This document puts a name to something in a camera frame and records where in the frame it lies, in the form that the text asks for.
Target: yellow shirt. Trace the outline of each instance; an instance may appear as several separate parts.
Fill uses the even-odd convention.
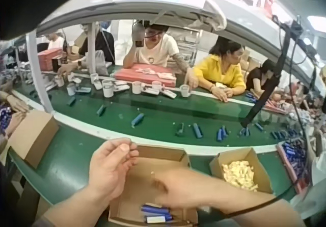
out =
[[[200,64],[194,66],[194,73],[197,77],[225,84],[227,87],[246,88],[240,64],[231,65],[227,72],[222,74],[222,61],[218,55],[209,55]]]

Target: ceiling light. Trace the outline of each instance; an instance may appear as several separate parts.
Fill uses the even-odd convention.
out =
[[[309,16],[307,19],[315,30],[326,33],[326,17]]]
[[[309,38],[304,38],[304,43],[306,45],[311,45],[311,41],[309,40]]]

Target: white cup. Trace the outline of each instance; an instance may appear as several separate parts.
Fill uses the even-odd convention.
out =
[[[91,77],[91,83],[94,83],[94,81],[98,79],[98,74],[97,73],[92,73],[90,75],[90,77]]]
[[[58,87],[62,87],[62,86],[64,86],[65,85],[65,82],[64,82],[64,80],[63,80],[63,77],[61,77],[61,76],[55,76],[55,82],[56,82],[56,84],[58,85]]]
[[[76,86],[74,83],[67,85],[67,91],[69,96],[74,96],[76,94]]]
[[[142,83],[140,81],[132,82],[132,92],[134,94],[140,94],[142,92]]]
[[[180,92],[183,97],[189,97],[191,95],[190,86],[187,84],[181,85]]]
[[[160,81],[153,81],[152,82],[152,88],[155,90],[161,90],[162,89],[162,82]]]
[[[112,81],[109,79],[104,79],[102,81],[102,86],[103,86],[104,97],[106,97],[106,98],[113,97],[114,85],[113,85]]]
[[[68,81],[69,82],[72,82],[72,79],[74,78],[74,74],[73,73],[69,73],[68,76],[67,76],[67,78],[68,78]]]

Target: white t-shirt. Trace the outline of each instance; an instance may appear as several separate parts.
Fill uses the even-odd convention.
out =
[[[63,42],[65,41],[64,38],[58,36],[58,38],[55,41],[50,41],[49,47],[47,48],[48,50],[54,49],[54,48],[62,48]]]
[[[146,43],[144,47],[137,48],[136,62],[166,67],[168,58],[176,53],[179,53],[177,42],[172,36],[164,34],[153,49],[148,49]]]

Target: foam packing peanut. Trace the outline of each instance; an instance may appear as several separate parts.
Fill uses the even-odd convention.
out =
[[[234,161],[229,165],[222,164],[226,182],[241,189],[257,191],[258,185],[254,183],[254,168],[248,161]]]

